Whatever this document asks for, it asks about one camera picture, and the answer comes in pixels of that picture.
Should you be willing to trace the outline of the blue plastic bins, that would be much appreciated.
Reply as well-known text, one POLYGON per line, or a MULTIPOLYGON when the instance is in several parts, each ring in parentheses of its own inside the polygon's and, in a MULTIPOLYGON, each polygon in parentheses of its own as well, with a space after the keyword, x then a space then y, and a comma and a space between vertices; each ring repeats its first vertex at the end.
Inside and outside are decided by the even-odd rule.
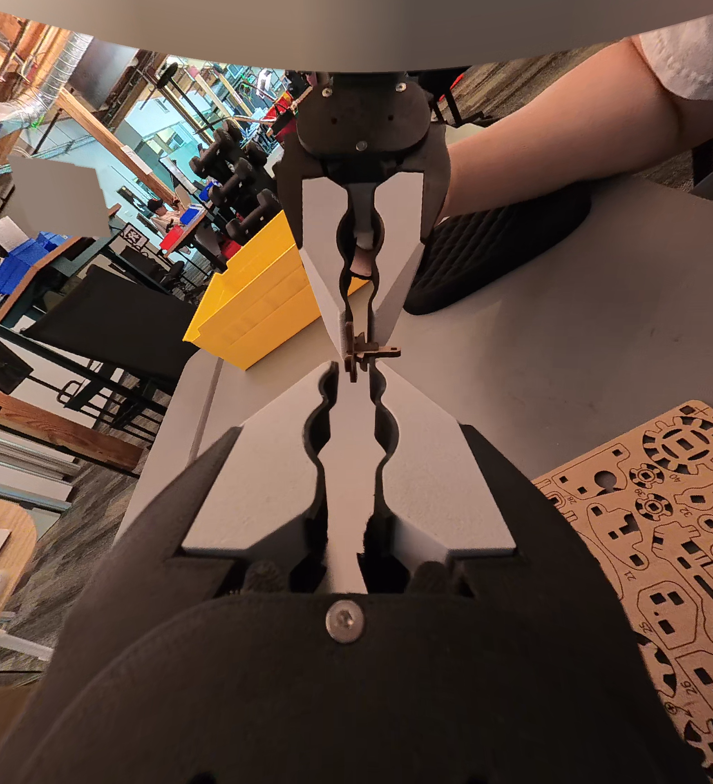
POLYGON ((10 251, 0 263, 0 294, 10 295, 18 287, 28 270, 49 252, 64 244, 70 237, 40 232, 10 251))

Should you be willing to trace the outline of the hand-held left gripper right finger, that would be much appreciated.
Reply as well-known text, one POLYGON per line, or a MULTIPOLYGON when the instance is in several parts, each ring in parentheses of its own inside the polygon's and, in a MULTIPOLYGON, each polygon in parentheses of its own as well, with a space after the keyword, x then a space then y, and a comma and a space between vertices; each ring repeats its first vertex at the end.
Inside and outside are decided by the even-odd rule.
POLYGON ((370 371, 375 475, 367 553, 402 565, 505 556, 516 544, 455 417, 385 363, 370 371))

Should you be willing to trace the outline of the person's right forearm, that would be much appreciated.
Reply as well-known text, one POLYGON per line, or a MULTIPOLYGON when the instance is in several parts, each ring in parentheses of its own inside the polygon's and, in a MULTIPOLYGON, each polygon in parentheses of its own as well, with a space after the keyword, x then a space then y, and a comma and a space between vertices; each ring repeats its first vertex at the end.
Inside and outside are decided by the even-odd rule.
POLYGON ((693 147, 682 104, 640 52, 611 44, 526 106, 449 146, 442 218, 481 212, 578 181, 637 172, 693 147))

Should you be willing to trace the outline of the black fabric chair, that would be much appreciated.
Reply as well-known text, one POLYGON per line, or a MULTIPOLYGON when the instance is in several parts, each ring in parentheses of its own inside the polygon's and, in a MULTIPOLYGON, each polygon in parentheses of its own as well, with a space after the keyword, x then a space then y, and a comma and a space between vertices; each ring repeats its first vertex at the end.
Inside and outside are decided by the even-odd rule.
POLYGON ((196 306, 100 267, 23 333, 69 353, 152 380, 172 395, 198 351, 184 336, 196 306))

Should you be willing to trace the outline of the black quilted cushion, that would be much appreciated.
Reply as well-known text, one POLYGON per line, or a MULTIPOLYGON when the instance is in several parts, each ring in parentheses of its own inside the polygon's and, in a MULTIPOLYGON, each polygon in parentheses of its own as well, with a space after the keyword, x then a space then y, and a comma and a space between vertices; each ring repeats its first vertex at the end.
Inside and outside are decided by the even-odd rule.
POLYGON ((588 217, 592 184, 485 212, 450 217, 433 231, 404 303, 412 315, 449 307, 547 252, 588 217))

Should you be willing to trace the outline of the stacked yellow plastic bins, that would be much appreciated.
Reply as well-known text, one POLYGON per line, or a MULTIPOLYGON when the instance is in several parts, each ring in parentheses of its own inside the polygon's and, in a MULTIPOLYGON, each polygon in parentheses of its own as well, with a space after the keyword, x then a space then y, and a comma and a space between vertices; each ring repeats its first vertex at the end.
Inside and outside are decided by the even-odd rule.
POLYGON ((246 370, 320 318, 280 212, 214 275, 184 340, 246 370))

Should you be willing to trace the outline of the wooden display board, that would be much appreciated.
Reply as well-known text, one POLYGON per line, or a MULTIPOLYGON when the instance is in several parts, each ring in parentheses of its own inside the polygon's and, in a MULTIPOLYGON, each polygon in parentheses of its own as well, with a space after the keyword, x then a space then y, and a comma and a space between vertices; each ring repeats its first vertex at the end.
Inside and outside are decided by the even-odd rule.
POLYGON ((0 500, 0 528, 10 531, 8 540, 0 550, 0 570, 6 570, 11 575, 8 601, 31 560, 36 548, 37 532, 33 520, 24 509, 4 500, 0 500))

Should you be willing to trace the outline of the laser-cut plywood parts sheet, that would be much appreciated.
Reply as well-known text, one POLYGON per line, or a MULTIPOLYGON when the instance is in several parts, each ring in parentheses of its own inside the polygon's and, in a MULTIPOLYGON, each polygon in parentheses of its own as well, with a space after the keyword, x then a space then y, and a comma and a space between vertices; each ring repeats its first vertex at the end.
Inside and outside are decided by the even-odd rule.
POLYGON ((534 484, 600 563, 713 782, 713 407, 686 401, 534 484))

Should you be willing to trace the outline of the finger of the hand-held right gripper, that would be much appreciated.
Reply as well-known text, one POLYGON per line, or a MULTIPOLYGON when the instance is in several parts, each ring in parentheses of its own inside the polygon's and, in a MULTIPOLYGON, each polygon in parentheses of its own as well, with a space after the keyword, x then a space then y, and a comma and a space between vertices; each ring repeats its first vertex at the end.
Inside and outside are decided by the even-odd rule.
POLYGON ((373 196, 383 238, 373 262, 376 277, 368 340, 386 350, 424 250, 420 240, 423 183, 422 173, 397 173, 378 185, 373 196))
POLYGON ((347 353, 350 275, 338 247, 338 229, 348 208, 348 193, 335 182, 302 181, 300 254, 323 324, 341 358, 347 353))

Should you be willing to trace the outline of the black dumbbell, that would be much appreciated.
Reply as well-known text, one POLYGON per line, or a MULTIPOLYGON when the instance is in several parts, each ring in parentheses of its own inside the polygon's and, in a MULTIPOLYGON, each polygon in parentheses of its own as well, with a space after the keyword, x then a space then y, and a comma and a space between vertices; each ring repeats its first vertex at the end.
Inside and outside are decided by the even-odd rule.
POLYGON ((255 170, 247 158, 240 158, 236 162, 232 175, 223 183, 213 183, 210 189, 210 202, 216 207, 222 207, 234 198, 239 197, 241 191, 249 191, 255 183, 255 170))
POLYGON ((257 207, 244 219, 229 221, 226 233, 231 240, 244 246, 281 211, 282 206, 274 191, 265 188, 257 194, 257 207))
POLYGON ((189 166, 201 180, 212 178, 223 183, 233 174, 235 166, 243 157, 241 142, 244 134, 232 119, 214 129, 214 142, 199 156, 191 158, 189 166))

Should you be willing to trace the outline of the white shirt sleeve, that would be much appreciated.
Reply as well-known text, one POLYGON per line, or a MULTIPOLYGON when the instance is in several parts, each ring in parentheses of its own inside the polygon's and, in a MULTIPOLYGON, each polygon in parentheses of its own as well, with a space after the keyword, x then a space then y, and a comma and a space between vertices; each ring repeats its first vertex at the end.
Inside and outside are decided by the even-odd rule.
POLYGON ((637 36, 663 87, 685 100, 713 101, 713 14, 637 36))

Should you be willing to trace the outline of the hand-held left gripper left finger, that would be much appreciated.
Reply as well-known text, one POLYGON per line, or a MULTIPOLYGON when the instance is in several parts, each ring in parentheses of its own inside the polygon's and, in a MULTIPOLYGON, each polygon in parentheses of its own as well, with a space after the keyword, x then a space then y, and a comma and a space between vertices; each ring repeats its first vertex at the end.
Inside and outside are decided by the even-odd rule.
POLYGON ((321 583, 327 544, 325 474, 339 364, 324 362, 227 432, 228 456, 181 548, 272 562, 289 583, 321 583))

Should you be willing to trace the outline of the silver ventilation duct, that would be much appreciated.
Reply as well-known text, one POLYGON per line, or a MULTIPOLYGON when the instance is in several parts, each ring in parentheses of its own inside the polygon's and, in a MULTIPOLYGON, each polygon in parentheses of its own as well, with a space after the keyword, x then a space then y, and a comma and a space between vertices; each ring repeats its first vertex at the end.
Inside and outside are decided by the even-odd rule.
POLYGON ((12 100, 0 102, 0 139, 28 128, 48 112, 92 40, 91 35, 72 32, 40 83, 28 87, 12 100))

